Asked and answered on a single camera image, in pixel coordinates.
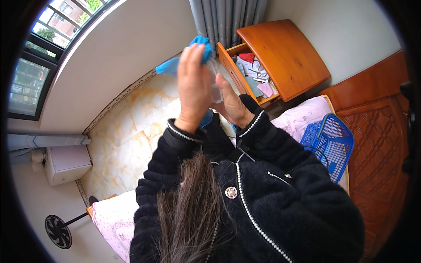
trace woman's right hand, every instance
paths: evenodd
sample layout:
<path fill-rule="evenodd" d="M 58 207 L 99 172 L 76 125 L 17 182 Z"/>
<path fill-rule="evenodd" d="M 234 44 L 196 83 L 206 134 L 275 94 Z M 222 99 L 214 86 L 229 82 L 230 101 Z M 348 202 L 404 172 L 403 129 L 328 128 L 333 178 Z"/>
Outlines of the woman's right hand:
<path fill-rule="evenodd" d="M 222 114 L 230 123 L 244 129 L 254 118 L 254 114 L 244 106 L 232 89 L 231 84 L 221 73 L 216 75 L 215 80 L 222 91 L 224 101 L 219 104 L 212 104 L 211 107 Z"/>

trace tree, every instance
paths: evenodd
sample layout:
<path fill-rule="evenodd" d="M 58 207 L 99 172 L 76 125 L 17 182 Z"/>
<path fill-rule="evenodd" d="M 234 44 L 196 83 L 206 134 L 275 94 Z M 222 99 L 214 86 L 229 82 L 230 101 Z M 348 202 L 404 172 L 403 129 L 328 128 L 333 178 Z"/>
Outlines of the tree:
<path fill-rule="evenodd" d="M 101 1 L 99 0 L 86 0 L 86 2 L 89 4 L 88 10 L 91 11 L 92 14 L 101 6 Z M 82 25 L 88 17 L 88 14 L 83 12 L 83 15 L 79 16 L 79 24 Z"/>
<path fill-rule="evenodd" d="M 51 31 L 47 28 L 41 28 L 40 30 L 38 30 L 37 35 L 39 35 L 40 37 L 43 37 L 45 39 L 48 39 L 51 42 L 53 41 L 53 38 L 56 36 L 56 34 L 53 31 Z M 34 43 L 29 42 L 29 41 L 27 41 L 25 45 L 31 46 L 31 48 L 39 50 L 42 53 L 48 54 L 48 50 L 46 50 L 45 48 L 39 47 L 39 46 L 35 45 Z"/>
<path fill-rule="evenodd" d="M 48 39 L 49 41 L 53 41 L 53 38 L 56 36 L 55 33 L 48 28 L 41 28 L 38 30 L 37 34 L 45 39 Z"/>

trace fan grille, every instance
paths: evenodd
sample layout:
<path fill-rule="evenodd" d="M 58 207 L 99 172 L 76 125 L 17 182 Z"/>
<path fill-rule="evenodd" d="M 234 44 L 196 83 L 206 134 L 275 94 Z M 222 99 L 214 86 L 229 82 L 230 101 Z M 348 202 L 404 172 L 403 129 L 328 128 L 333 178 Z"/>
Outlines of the fan grille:
<path fill-rule="evenodd" d="M 56 216 L 49 215 L 45 219 L 45 230 L 51 241 L 62 249 L 68 249 L 72 245 L 72 235 L 64 221 Z"/>

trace woman's left hand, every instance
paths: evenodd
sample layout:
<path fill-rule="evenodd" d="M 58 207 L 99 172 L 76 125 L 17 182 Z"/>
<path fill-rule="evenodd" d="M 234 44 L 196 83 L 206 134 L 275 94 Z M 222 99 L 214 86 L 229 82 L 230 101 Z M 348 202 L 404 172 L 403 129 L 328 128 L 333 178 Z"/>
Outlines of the woman's left hand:
<path fill-rule="evenodd" d="M 196 131 L 212 103 L 209 69 L 200 65 L 204 50 L 203 44 L 185 48 L 177 68 L 181 112 L 174 125 L 188 133 Z"/>

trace white wall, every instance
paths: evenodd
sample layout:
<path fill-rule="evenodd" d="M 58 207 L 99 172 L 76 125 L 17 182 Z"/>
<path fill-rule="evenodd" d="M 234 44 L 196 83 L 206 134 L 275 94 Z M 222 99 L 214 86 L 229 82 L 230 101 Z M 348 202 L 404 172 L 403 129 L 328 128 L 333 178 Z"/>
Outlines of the white wall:
<path fill-rule="evenodd" d="M 57 215 L 67 222 L 86 212 L 74 181 L 51 187 L 45 171 L 32 172 L 30 163 L 13 165 L 12 174 L 26 217 L 56 262 L 123 263 L 120 258 L 112 257 L 114 251 L 89 216 L 69 225 L 73 241 L 67 250 L 57 247 L 47 236 L 44 222 L 48 215 Z"/>
<path fill-rule="evenodd" d="M 82 133 L 111 100 L 195 35 L 188 0 L 127 0 L 75 50 L 49 91 L 40 122 L 9 120 L 8 128 Z"/>
<path fill-rule="evenodd" d="M 290 19 L 329 69 L 331 85 L 400 49 L 374 0 L 268 0 L 264 21 Z"/>

